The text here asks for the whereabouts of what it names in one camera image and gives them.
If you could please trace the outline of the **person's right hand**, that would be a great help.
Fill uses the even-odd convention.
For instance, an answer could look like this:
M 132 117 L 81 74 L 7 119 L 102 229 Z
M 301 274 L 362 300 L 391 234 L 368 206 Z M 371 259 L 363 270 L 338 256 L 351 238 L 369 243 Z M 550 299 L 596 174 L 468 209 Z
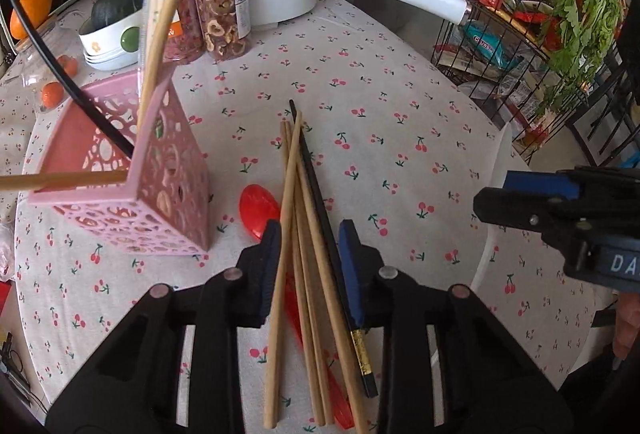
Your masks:
M 638 293 L 620 292 L 618 295 L 613 352 L 626 359 L 640 328 L 640 298 Z

